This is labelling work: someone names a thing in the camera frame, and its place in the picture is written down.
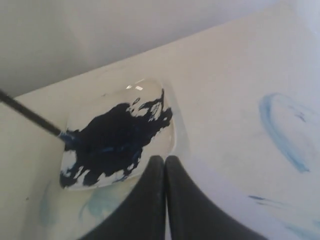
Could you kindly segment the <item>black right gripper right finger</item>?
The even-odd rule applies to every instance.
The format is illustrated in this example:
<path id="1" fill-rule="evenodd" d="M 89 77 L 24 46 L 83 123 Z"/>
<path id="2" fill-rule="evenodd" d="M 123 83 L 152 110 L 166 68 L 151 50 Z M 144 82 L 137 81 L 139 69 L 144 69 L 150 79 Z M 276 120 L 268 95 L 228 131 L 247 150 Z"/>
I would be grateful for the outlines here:
<path id="1" fill-rule="evenodd" d="M 180 159 L 166 158 L 164 185 L 173 240 L 265 240 L 215 205 L 194 183 Z"/>

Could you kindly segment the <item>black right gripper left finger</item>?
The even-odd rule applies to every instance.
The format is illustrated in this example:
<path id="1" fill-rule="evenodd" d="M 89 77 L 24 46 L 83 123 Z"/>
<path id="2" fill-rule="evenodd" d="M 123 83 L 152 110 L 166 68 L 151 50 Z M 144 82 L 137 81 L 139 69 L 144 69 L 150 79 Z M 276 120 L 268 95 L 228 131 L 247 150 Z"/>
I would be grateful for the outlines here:
<path id="1" fill-rule="evenodd" d="M 166 230 L 164 160 L 151 156 L 139 181 L 102 223 L 82 240 L 163 240 Z"/>

